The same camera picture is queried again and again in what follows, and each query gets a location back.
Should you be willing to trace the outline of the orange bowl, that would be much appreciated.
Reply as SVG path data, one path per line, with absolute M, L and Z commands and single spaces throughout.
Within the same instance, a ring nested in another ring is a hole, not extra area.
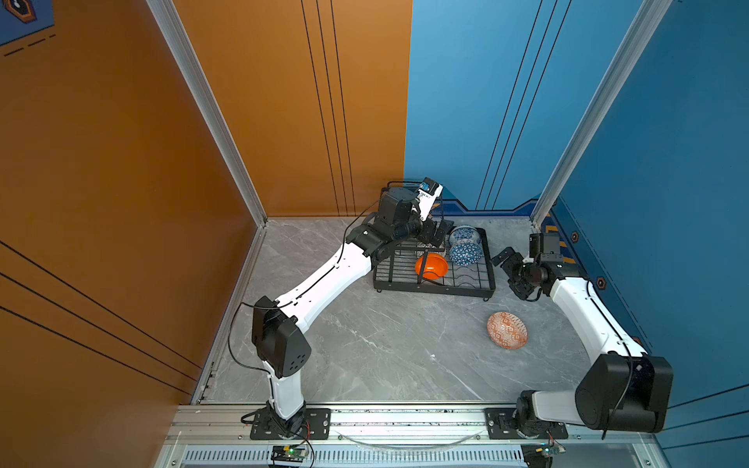
M 425 280 L 442 279 L 449 270 L 448 261 L 440 253 L 424 253 L 415 262 L 415 274 Z

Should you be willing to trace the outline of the red patterned bowl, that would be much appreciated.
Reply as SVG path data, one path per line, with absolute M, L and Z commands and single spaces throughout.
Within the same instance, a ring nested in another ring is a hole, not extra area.
M 518 350 L 529 340 L 526 325 L 516 315 L 508 312 L 493 314 L 487 321 L 487 331 L 495 345 L 508 350 Z

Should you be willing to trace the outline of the blue triangle pattern bowl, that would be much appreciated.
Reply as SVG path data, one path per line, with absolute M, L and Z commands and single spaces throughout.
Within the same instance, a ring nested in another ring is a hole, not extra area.
M 484 252 L 480 244 L 465 239 L 452 245 L 449 256 L 454 266 L 468 267 L 481 261 Z

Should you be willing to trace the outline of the blue floral bowl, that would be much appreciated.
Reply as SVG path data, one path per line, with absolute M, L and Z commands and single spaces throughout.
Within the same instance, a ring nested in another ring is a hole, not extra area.
M 478 229 L 470 225 L 456 226 L 450 233 L 449 244 L 451 247 L 458 245 L 458 243 L 462 241 L 468 241 L 476 245 L 480 245 L 482 243 L 481 235 Z

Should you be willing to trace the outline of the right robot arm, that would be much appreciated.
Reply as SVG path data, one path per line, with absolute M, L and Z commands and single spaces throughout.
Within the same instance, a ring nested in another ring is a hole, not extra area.
M 538 438 L 559 424 L 603 433 L 659 433 L 673 385 L 671 365 L 632 339 L 586 271 L 564 261 L 558 234 L 532 234 L 529 242 L 529 255 L 507 247 L 493 257 L 493 265 L 504 271 L 510 290 L 521 300 L 548 296 L 562 310 L 591 365 L 574 390 L 522 392 L 513 415 L 518 433 Z

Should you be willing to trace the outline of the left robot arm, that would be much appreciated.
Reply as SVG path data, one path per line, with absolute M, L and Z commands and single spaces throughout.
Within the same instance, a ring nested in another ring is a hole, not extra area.
M 439 247 L 452 227 L 431 216 L 443 185 L 429 179 L 417 187 L 386 189 L 376 210 L 345 229 L 339 249 L 296 288 L 254 305 L 252 343 L 268 372 L 269 411 L 293 432 L 302 423 L 305 401 L 300 371 L 311 357 L 306 333 L 341 293 L 393 255 L 405 241 Z

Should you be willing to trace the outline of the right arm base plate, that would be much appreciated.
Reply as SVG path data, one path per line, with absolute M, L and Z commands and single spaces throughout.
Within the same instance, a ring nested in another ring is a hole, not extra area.
M 484 409 L 486 426 L 491 440 L 567 440 L 567 426 L 560 422 L 527 421 L 521 424 L 516 409 Z

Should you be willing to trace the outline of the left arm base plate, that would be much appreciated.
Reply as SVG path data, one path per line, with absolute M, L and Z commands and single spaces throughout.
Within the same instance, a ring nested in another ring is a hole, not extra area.
M 330 435 L 331 410 L 302 408 L 291 419 L 282 419 L 270 407 L 252 414 L 250 438 L 270 440 L 327 440 Z

